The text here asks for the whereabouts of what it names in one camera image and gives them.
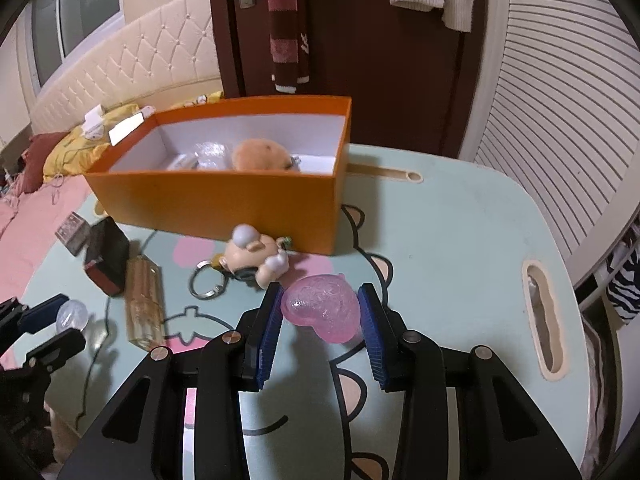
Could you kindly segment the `clear round ball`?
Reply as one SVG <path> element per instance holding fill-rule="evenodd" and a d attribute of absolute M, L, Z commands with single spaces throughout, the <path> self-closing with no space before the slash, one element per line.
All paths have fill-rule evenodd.
<path fill-rule="evenodd" d="M 89 323 L 89 311 L 87 307 L 79 300 L 70 299 L 64 302 L 58 309 L 56 315 L 55 328 L 58 334 L 62 334 L 66 330 L 80 330 L 81 332 Z"/>

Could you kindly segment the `playing card deck box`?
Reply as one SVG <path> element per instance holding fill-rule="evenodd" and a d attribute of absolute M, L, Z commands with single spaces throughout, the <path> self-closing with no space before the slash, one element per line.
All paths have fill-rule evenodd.
<path fill-rule="evenodd" d="M 71 212 L 56 229 L 55 236 L 73 255 L 77 256 L 87 243 L 91 226 L 77 212 Z"/>

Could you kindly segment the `black small box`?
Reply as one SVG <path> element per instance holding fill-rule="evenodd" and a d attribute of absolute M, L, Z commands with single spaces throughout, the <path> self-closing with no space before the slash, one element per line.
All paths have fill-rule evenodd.
<path fill-rule="evenodd" d="M 125 289 L 129 245 L 128 237 L 112 217 L 90 228 L 84 270 L 106 296 L 118 296 Z"/>

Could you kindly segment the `pink translucent heart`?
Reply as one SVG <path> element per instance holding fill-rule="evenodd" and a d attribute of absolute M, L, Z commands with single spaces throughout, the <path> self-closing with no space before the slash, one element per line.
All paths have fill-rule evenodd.
<path fill-rule="evenodd" d="M 310 327 L 328 344 L 346 344 L 360 330 L 360 305 L 343 274 L 317 274 L 292 284 L 281 300 L 283 317 Z"/>

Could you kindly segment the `brown bear plush keychain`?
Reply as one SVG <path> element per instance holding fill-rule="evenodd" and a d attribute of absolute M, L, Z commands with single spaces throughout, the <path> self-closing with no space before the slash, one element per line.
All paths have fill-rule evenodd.
<path fill-rule="evenodd" d="M 299 158 L 281 144 L 269 139 L 248 139 L 232 152 L 232 167 L 239 171 L 291 170 Z"/>

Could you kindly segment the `pink bed quilt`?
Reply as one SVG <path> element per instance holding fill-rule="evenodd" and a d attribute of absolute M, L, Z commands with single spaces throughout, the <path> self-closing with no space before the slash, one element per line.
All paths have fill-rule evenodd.
<path fill-rule="evenodd" d="M 1 200 L 1 300 L 21 298 L 58 240 L 55 232 L 90 194 L 83 176 L 56 179 L 38 191 Z"/>

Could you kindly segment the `yellow pillow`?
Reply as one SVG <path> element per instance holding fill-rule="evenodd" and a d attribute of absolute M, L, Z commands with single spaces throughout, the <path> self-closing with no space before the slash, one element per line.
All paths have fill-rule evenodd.
<path fill-rule="evenodd" d="M 52 148 L 42 167 L 44 183 L 55 178 L 73 177 L 84 174 L 111 145 L 108 132 L 117 124 L 146 110 L 136 103 L 128 103 L 113 108 L 103 114 L 103 129 L 100 133 L 85 134 L 81 126 L 66 133 Z"/>

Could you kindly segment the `dark red pillow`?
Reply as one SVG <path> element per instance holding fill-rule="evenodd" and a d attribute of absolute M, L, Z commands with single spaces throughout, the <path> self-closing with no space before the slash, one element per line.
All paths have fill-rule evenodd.
<path fill-rule="evenodd" d="M 23 187 L 25 194 L 39 190 L 43 182 L 43 166 L 52 150 L 68 135 L 67 131 L 39 133 L 32 136 L 22 157 L 25 162 Z"/>

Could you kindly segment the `cartoon light green table mat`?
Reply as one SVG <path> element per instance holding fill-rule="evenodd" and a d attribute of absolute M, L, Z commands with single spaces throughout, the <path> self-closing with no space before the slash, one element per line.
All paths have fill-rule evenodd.
<path fill-rule="evenodd" d="M 352 145 L 352 164 L 410 177 L 349 174 L 334 255 L 294 252 L 285 286 L 306 275 L 343 274 L 352 289 L 372 283 L 408 328 L 440 346 L 494 350 L 526 388 L 575 464 L 589 426 L 587 345 L 559 249 L 535 202 L 509 177 L 466 162 Z M 132 246 L 162 270 L 166 335 L 172 350 L 201 347 L 235 326 L 262 294 L 230 281 L 213 300 L 188 291 L 194 266 L 224 251 L 226 240 L 122 226 Z M 53 377 L 47 399 L 83 434 L 143 359 L 127 339 L 125 304 L 107 296 L 55 242 L 32 274 L 23 300 L 62 292 L 90 315 L 88 346 Z M 551 319 L 560 323 L 560 369 L 549 362 L 529 314 L 529 280 L 548 283 Z M 361 337 L 326 344 L 310 328 L 283 320 L 271 376 L 260 393 L 240 397 L 251 479 L 393 478 L 402 393 L 374 380 Z"/>

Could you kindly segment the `crumpled clear plastic wrap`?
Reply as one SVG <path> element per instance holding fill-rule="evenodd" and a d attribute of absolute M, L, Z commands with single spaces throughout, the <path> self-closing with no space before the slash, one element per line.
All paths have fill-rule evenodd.
<path fill-rule="evenodd" d="M 231 148 L 217 142 L 199 143 L 184 153 L 168 159 L 167 170 L 229 170 L 232 168 Z"/>

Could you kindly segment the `orange cardboard box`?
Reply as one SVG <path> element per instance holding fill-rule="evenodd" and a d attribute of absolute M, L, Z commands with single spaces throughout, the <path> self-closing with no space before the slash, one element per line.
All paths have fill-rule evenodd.
<path fill-rule="evenodd" d="M 145 119 L 85 178 L 106 212 L 132 226 L 226 240 L 241 223 L 292 238 L 298 252 L 332 255 L 348 161 L 352 101 L 344 96 L 254 96 L 175 108 Z M 271 139 L 289 170 L 174 169 L 210 142 Z"/>

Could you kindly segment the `cream tufted headboard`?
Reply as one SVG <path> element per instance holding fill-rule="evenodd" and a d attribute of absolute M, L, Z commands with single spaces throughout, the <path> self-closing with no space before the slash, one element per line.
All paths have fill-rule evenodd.
<path fill-rule="evenodd" d="M 159 110 L 222 89 L 209 0 L 172 0 L 119 29 L 46 83 L 34 133 L 68 131 L 99 105 Z"/>

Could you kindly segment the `white louvered closet door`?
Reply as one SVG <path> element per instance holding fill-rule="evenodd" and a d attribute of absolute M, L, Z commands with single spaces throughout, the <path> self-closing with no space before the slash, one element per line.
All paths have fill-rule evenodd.
<path fill-rule="evenodd" d="M 581 283 L 639 212 L 639 41 L 614 0 L 486 0 L 459 155 L 533 197 Z"/>

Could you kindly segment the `dark brown wooden door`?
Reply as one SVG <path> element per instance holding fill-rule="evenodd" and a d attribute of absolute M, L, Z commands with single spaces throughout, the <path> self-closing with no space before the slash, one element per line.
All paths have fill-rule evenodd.
<path fill-rule="evenodd" d="M 269 96 L 267 0 L 210 0 L 224 94 Z M 457 157 L 472 107 L 487 0 L 472 29 L 455 32 L 438 11 L 388 0 L 306 0 L 310 81 L 301 94 L 348 96 L 352 142 Z"/>

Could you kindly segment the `maroon pink striped scarf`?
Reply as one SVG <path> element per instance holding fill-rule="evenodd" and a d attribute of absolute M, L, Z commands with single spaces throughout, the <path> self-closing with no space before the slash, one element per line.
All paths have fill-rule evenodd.
<path fill-rule="evenodd" d="M 267 0 L 272 82 L 277 92 L 294 94 L 309 82 L 309 41 L 305 0 Z"/>

